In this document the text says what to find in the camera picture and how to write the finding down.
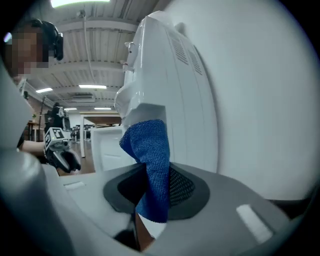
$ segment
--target floor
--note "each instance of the floor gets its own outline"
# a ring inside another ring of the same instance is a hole
[[[84,154],[85,157],[81,157],[81,151],[80,151],[80,143],[71,143],[71,149],[74,150],[80,160],[81,160],[81,170],[79,171],[79,174],[90,174],[95,172],[95,166],[94,166],[94,160],[92,157],[92,151],[91,151],[91,142],[86,141],[84,143]]]

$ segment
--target blue towel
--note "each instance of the blue towel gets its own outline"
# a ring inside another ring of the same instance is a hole
[[[170,149],[165,123],[148,120],[132,125],[120,140],[120,147],[137,163],[146,164],[148,185],[136,212],[153,222],[167,222]]]

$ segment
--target fluorescent light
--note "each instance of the fluorescent light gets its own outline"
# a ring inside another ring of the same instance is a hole
[[[51,0],[53,8],[81,2],[110,2],[110,0]]]
[[[95,107],[95,110],[111,110],[111,107]]]
[[[107,89],[105,85],[86,85],[86,84],[79,84],[80,88],[91,88],[91,89]]]
[[[45,88],[45,89],[41,89],[41,90],[36,90],[35,92],[40,94],[40,93],[49,92],[49,91],[52,91],[52,89],[51,88]]]
[[[6,35],[3,38],[3,41],[6,43],[12,38],[11,33],[6,33]]]

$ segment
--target vr headset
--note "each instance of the vr headset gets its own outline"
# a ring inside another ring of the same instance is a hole
[[[64,38],[55,25],[39,19],[31,19],[27,23],[42,30],[42,61],[48,62],[49,56],[61,61],[64,58]]]

